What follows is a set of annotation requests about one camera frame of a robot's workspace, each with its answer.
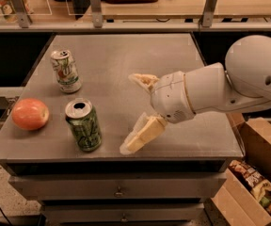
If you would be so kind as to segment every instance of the green soda can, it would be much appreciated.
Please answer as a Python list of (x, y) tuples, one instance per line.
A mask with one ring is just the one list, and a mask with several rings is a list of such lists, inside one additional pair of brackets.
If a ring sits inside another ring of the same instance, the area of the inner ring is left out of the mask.
[(84, 152), (96, 150), (102, 142), (95, 107), (89, 100), (77, 98), (65, 108), (66, 121), (79, 148)]

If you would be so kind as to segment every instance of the soda can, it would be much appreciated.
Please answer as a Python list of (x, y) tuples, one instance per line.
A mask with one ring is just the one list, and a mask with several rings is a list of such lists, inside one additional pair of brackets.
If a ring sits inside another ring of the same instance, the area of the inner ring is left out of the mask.
[(70, 101), (65, 113), (79, 148), (84, 152), (96, 150), (101, 145), (102, 136), (96, 109), (91, 102), (83, 98)]
[(61, 91), (74, 93), (81, 88), (75, 60), (70, 50), (57, 50), (51, 54), (51, 63)]

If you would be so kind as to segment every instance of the gray tabletop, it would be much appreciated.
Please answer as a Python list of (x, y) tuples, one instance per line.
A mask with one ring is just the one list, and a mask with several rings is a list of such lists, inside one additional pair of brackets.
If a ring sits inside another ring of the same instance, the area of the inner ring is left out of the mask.
[[(72, 51), (82, 88), (60, 91), (50, 63), (51, 52)], [(242, 155), (225, 114), (208, 112), (192, 121), (170, 124), (166, 132), (132, 155), (119, 147), (145, 111), (154, 113), (149, 95), (128, 80), (130, 73), (162, 76), (191, 71), (203, 63), (189, 34), (60, 35), (56, 36), (31, 76), (22, 98), (34, 97), (50, 109), (46, 126), (23, 131), (8, 117), (0, 131), (0, 162), (72, 162), (86, 160), (170, 160), (226, 158)], [(87, 98), (97, 109), (102, 145), (80, 151), (65, 122), (64, 109), (74, 98)]]

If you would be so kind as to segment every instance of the drawer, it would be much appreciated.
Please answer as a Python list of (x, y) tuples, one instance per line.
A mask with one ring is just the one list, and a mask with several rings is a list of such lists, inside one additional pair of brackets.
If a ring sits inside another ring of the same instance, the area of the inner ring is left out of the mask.
[(211, 198), (222, 173), (130, 173), (12, 176), (9, 183), (28, 200)]
[(42, 206), (50, 221), (65, 222), (135, 222), (190, 220), (203, 211), (203, 203), (189, 204), (92, 204)]

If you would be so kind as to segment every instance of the white soda can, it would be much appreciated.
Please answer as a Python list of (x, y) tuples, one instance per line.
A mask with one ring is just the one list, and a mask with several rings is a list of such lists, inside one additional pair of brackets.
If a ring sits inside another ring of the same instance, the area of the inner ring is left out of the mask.
[(76, 63), (70, 50), (53, 51), (51, 63), (61, 91), (74, 93), (81, 88)]

